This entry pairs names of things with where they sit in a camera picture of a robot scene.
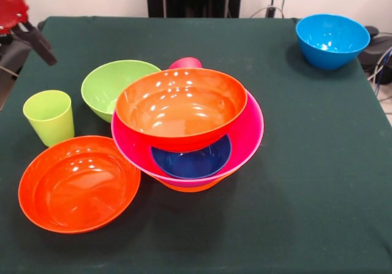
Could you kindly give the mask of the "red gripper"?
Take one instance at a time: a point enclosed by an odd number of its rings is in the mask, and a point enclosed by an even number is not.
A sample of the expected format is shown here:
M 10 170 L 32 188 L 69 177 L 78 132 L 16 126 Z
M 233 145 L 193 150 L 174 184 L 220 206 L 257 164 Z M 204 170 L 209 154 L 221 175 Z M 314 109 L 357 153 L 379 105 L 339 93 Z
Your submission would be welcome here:
M 49 41 L 41 32 L 28 22 L 29 6 L 25 0 L 1 0 L 1 34 L 12 31 L 19 39 L 30 47 L 49 65 L 57 63 Z

